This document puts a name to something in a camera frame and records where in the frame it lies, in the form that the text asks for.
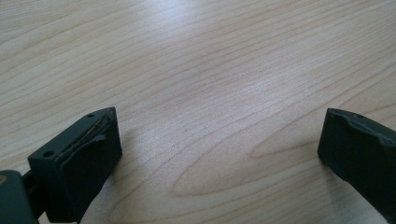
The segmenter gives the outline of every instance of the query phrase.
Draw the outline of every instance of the wooden table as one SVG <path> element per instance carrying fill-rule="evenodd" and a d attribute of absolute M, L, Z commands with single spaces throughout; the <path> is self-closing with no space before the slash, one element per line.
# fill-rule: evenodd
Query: wooden table
<path fill-rule="evenodd" d="M 328 107 L 396 128 L 395 36 L 394 0 L 1 1 L 0 169 L 114 105 L 82 223 L 386 223 L 317 148 Z"/>

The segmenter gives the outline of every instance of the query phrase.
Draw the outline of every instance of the table surface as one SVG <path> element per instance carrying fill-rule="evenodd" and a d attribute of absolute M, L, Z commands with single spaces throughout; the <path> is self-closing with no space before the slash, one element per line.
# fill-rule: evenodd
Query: table surface
<path fill-rule="evenodd" d="M 396 128 L 395 12 L 1 1 L 0 169 L 115 106 L 123 157 L 82 223 L 386 223 L 317 148 L 328 107 Z"/>

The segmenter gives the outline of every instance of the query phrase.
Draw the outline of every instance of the light wood surface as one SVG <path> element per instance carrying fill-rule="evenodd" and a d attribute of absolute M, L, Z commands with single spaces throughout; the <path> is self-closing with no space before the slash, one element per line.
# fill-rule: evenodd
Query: light wood surface
<path fill-rule="evenodd" d="M 386 223 L 317 147 L 328 107 L 396 129 L 394 0 L 1 0 L 0 74 L 0 169 L 117 108 L 82 223 Z"/>

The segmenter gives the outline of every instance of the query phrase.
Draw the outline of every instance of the wood grain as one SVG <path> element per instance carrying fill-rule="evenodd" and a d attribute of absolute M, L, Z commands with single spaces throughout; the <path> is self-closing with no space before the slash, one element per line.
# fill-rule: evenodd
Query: wood grain
<path fill-rule="evenodd" d="M 124 154 L 82 223 L 386 223 L 316 150 L 328 107 L 396 129 L 395 12 L 0 1 L 0 169 L 114 105 Z"/>

